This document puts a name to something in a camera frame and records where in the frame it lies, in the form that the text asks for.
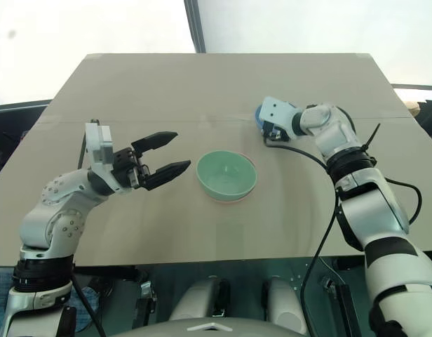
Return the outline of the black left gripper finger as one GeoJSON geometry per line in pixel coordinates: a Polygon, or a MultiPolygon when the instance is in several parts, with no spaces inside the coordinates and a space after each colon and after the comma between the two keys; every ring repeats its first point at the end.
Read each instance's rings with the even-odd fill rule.
{"type": "Polygon", "coordinates": [[[149,150],[156,150],[167,145],[178,133],[172,131],[159,131],[147,137],[141,138],[131,143],[136,155],[142,155],[149,150]]]}
{"type": "Polygon", "coordinates": [[[144,188],[150,191],[169,183],[184,173],[190,164],[190,160],[178,161],[157,169],[155,173],[144,178],[144,188]]]}

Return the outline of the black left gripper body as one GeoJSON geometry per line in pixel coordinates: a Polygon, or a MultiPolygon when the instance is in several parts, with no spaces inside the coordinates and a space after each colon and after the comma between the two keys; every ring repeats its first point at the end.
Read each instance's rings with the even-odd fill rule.
{"type": "Polygon", "coordinates": [[[146,187],[150,175],[149,167],[142,163],[131,147],[114,153],[112,175],[121,187],[138,189],[146,187]]]}

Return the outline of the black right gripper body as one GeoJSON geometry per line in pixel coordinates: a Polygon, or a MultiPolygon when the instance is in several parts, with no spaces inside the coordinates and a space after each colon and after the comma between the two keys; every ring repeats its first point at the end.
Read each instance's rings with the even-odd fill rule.
{"type": "Polygon", "coordinates": [[[289,142],[290,137],[286,131],[278,126],[275,126],[269,121],[263,121],[262,135],[267,140],[278,142],[289,142]]]}

